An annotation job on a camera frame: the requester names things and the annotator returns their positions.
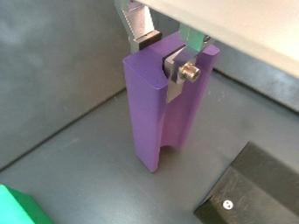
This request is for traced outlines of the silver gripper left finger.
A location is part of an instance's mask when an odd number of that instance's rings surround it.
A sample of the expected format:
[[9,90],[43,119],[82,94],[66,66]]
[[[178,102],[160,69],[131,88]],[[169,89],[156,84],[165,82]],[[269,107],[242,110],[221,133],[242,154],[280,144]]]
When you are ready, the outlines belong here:
[[149,8],[136,0],[113,0],[127,35],[130,53],[157,42],[162,34],[154,29]]

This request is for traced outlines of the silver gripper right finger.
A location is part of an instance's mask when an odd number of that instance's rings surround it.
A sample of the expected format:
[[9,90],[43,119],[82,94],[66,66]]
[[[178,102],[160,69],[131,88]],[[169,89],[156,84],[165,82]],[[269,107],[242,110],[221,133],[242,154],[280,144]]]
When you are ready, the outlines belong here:
[[201,70],[196,67],[197,57],[214,41],[209,35],[186,24],[180,24],[178,38],[185,44],[162,59],[162,71],[168,79],[166,103],[181,94],[184,82],[197,80],[201,74]]

